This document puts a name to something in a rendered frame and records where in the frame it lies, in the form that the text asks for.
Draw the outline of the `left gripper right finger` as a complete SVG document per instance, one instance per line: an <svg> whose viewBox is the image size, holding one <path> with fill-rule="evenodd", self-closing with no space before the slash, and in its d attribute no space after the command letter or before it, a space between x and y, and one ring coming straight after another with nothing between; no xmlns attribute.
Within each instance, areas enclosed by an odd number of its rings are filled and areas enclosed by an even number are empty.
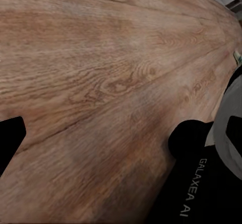
<svg viewBox="0 0 242 224"><path fill-rule="evenodd" d="M230 116L226 135L242 157L242 118Z"/></svg>

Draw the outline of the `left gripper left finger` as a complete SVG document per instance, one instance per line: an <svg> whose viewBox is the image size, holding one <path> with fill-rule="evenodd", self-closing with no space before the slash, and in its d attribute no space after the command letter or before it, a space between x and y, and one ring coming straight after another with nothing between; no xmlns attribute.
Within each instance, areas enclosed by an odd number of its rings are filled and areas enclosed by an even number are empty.
<svg viewBox="0 0 242 224"><path fill-rule="evenodd" d="M0 122L0 176L26 136L23 117Z"/></svg>

